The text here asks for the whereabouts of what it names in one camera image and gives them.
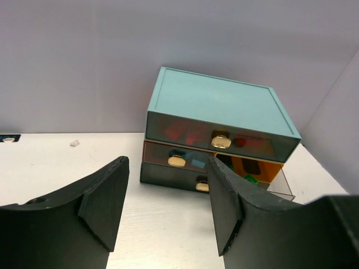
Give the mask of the small teal lego cube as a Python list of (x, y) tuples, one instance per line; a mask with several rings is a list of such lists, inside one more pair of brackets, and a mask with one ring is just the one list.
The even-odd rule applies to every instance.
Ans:
[(203, 169), (205, 167), (205, 165), (206, 165), (206, 162), (196, 160), (196, 159), (192, 159), (191, 165), (195, 166), (195, 167), (198, 167), (200, 169)]

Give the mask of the long teal lego brick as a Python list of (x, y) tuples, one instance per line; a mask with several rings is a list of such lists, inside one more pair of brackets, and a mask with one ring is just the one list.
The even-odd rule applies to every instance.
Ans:
[(190, 150), (173, 150), (171, 156), (181, 157), (186, 160), (187, 163), (190, 163), (196, 152)]

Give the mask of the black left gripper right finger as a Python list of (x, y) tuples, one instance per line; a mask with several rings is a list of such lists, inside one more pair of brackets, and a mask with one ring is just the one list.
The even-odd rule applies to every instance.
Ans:
[(301, 205), (209, 160), (218, 253), (226, 268), (357, 268), (358, 196)]

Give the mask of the long red lego brick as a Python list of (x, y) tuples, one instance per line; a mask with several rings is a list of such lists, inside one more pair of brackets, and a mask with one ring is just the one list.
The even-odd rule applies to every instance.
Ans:
[(187, 124), (185, 120), (177, 120), (169, 124), (164, 135), (171, 141), (178, 141), (186, 133)]

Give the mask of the long green lego brick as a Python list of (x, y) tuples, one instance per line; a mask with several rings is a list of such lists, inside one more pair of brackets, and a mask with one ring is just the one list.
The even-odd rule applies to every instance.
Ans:
[(258, 180), (256, 178), (254, 178), (251, 174), (245, 175), (244, 178), (254, 185), (258, 185), (258, 183), (259, 183)]

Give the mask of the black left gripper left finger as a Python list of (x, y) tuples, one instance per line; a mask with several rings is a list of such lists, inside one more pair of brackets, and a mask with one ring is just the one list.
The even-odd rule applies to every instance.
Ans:
[(106, 268), (125, 201), (129, 159), (19, 205), (1, 207), (2, 268)]

